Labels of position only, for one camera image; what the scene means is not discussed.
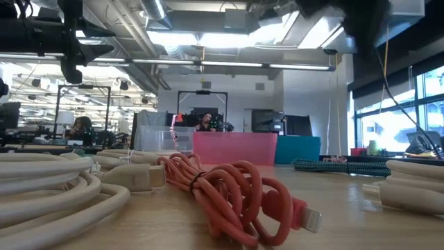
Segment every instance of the table surface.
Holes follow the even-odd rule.
[[[294,197],[323,214],[318,233],[291,231],[278,247],[258,249],[362,250],[443,249],[444,221],[438,217],[381,208],[366,200],[362,184],[382,178],[297,172],[290,167],[260,167],[262,176],[281,180]],[[260,215],[274,233],[278,223]],[[118,213],[54,249],[246,249],[227,237],[213,239],[203,211],[186,192],[166,187],[132,194]]]

